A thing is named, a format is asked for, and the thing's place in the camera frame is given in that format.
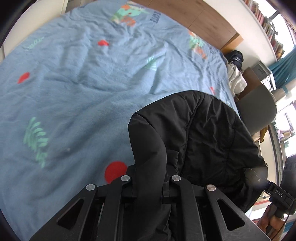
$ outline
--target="bed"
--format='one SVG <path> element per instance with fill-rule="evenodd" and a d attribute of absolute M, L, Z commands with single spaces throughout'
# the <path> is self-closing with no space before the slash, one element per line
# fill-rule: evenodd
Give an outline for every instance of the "bed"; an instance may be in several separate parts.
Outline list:
<path fill-rule="evenodd" d="M 88 183 L 134 164 L 132 114 L 199 90 L 237 112 L 221 51 L 165 14 L 124 0 L 72 10 L 0 65 L 0 208 L 21 240 Z"/>

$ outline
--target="chair backrest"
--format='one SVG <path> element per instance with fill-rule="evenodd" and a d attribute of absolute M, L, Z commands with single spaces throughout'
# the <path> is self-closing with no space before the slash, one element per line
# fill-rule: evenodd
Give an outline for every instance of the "chair backrest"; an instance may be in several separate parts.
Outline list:
<path fill-rule="evenodd" d="M 275 98 L 264 85 L 259 85 L 238 101 L 237 108 L 251 135 L 268 126 L 277 113 Z"/>

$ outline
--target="teal curtain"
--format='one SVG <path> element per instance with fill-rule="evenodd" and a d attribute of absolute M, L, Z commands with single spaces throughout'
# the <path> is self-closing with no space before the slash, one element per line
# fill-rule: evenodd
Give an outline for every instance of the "teal curtain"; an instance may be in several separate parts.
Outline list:
<path fill-rule="evenodd" d="M 269 66 L 274 75 L 276 88 L 282 88 L 296 78 L 296 47 L 280 61 Z"/>

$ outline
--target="screw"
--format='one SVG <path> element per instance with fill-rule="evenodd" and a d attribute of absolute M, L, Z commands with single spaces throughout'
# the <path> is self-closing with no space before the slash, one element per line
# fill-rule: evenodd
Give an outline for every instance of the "screw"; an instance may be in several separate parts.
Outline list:
<path fill-rule="evenodd" d="M 181 177 L 179 175 L 173 175 L 172 180 L 177 182 L 181 180 Z"/>
<path fill-rule="evenodd" d="M 207 185 L 207 190 L 212 192 L 212 191 L 216 190 L 216 187 L 214 185 L 210 184 L 210 185 Z"/>
<path fill-rule="evenodd" d="M 94 185 L 94 184 L 88 184 L 88 185 L 86 186 L 86 190 L 87 190 L 87 191 L 92 191 L 92 190 L 94 190 L 94 188 L 95 188 L 95 185 Z"/>
<path fill-rule="evenodd" d="M 124 176 L 121 177 L 121 180 L 124 181 L 124 182 L 127 182 L 127 181 L 129 181 L 130 179 L 131 179 L 131 178 L 130 178 L 130 176 L 128 176 L 128 175 L 124 175 Z"/>

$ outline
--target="cable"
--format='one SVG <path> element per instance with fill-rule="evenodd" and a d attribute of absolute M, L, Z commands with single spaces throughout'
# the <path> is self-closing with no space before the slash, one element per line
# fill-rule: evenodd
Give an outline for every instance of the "cable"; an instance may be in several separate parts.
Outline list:
<path fill-rule="evenodd" d="M 271 241 L 276 237 L 278 236 L 279 232 L 282 230 L 282 228 L 286 225 L 286 222 L 288 221 L 288 218 L 290 216 L 290 213 L 288 215 L 288 217 L 286 218 L 286 221 L 284 222 L 284 224 L 282 225 L 282 227 L 278 230 L 278 232 L 276 233 L 276 235 L 271 239 Z"/>

